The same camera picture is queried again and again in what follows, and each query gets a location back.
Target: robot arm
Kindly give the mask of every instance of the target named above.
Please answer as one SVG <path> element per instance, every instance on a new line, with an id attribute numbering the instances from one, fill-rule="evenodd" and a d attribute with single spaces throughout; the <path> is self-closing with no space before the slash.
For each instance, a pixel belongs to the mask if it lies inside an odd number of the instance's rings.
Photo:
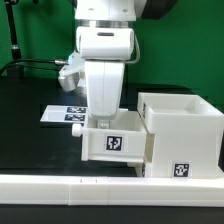
<path id="1" fill-rule="evenodd" d="M 98 121 L 99 128 L 109 128 L 120 103 L 125 63 L 134 49 L 135 35 L 128 23 L 136 21 L 136 17 L 159 19 L 176 0 L 71 2 L 76 7 L 75 19 L 81 23 L 76 32 L 79 60 L 63 68 L 59 80 L 64 84 L 65 77 L 84 70 L 89 114 Z"/>

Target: green backdrop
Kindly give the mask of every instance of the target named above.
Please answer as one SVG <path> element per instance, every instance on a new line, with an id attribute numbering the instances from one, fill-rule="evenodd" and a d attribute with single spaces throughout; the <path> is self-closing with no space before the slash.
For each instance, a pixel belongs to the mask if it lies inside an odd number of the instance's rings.
<path id="1" fill-rule="evenodd" d="M 23 57 L 66 58 L 75 45 L 73 9 L 67 0 L 20 0 L 14 6 Z M 190 88 L 224 112 L 224 0 L 179 0 L 160 21 L 138 20 L 141 61 L 125 81 Z M 11 60 L 4 1 L 0 1 L 0 66 Z M 55 78 L 55 72 L 28 75 Z"/>

